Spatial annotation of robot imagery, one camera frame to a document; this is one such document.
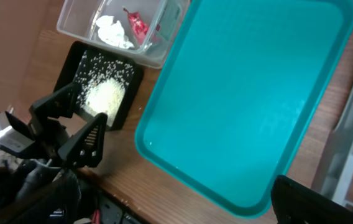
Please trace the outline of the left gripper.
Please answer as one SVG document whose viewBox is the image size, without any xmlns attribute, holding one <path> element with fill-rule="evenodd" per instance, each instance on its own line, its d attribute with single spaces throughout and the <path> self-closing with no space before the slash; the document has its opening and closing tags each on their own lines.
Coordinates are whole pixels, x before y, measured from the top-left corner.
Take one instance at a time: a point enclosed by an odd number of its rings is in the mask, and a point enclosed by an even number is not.
<svg viewBox="0 0 353 224">
<path fill-rule="evenodd" d="M 49 118 L 73 116 L 81 85 L 69 83 L 32 104 L 32 119 L 27 124 L 33 143 L 24 159 L 42 159 L 51 166 L 68 169 L 97 167 L 103 158 L 104 134 L 108 116 L 98 113 L 69 138 L 65 127 Z"/>
</svg>

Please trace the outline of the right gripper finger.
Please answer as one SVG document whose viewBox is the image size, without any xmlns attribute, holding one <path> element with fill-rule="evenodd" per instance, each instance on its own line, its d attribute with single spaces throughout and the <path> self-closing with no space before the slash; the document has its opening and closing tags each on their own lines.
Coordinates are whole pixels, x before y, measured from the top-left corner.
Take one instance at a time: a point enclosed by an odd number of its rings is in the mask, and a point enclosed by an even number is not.
<svg viewBox="0 0 353 224">
<path fill-rule="evenodd" d="M 285 175 L 271 189 L 278 224 L 353 224 L 353 212 Z"/>
</svg>

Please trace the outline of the white rice pile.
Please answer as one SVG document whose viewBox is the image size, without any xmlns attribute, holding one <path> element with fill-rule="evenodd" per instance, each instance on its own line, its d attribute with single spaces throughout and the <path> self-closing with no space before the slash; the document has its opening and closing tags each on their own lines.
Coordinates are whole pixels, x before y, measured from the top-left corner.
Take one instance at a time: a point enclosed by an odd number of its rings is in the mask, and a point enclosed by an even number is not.
<svg viewBox="0 0 353 224">
<path fill-rule="evenodd" d="M 133 74 L 134 68 L 128 62 L 85 51 L 73 79 L 81 85 L 76 104 L 91 116 L 107 114 L 107 125 L 111 127 Z"/>
</svg>

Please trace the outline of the white tissue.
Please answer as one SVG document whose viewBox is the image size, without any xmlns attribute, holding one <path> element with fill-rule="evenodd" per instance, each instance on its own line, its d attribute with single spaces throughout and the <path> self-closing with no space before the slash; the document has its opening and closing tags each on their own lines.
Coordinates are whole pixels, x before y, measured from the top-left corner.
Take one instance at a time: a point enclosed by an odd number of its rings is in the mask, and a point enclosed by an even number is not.
<svg viewBox="0 0 353 224">
<path fill-rule="evenodd" d="M 114 21 L 114 16 L 101 16 L 95 24 L 99 27 L 99 39 L 106 44 L 120 49 L 134 48 L 134 44 L 126 36 L 120 21 Z"/>
</svg>

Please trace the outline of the red snack wrapper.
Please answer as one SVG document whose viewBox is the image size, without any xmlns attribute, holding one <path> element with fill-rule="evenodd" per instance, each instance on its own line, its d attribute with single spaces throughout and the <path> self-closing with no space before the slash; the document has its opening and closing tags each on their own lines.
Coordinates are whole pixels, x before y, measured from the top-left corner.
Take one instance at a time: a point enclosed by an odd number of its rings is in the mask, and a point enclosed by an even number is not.
<svg viewBox="0 0 353 224">
<path fill-rule="evenodd" d="M 134 46 L 140 47 L 148 34 L 150 26 L 144 22 L 138 12 L 129 12 L 126 8 L 123 8 L 123 11 L 127 14 L 127 20 L 131 27 L 132 35 L 134 38 Z M 160 26 L 157 24 L 154 32 L 151 36 L 152 40 L 147 42 L 147 46 L 151 47 L 152 45 L 158 45 L 161 43 L 161 38 L 158 36 L 158 31 Z"/>
</svg>

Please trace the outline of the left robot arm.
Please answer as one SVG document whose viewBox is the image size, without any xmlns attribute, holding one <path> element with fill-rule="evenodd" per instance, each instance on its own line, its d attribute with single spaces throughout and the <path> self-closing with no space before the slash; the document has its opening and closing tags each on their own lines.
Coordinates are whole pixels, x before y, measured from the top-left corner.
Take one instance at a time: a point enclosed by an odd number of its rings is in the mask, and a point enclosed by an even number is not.
<svg viewBox="0 0 353 224">
<path fill-rule="evenodd" d="M 37 100 L 23 123 L 0 112 L 0 150 L 21 160 L 0 168 L 0 223 L 73 223 L 81 190 L 75 169 L 103 158 L 107 115 L 99 113 L 69 135 L 60 118 L 71 118 L 80 85 L 70 83 Z"/>
</svg>

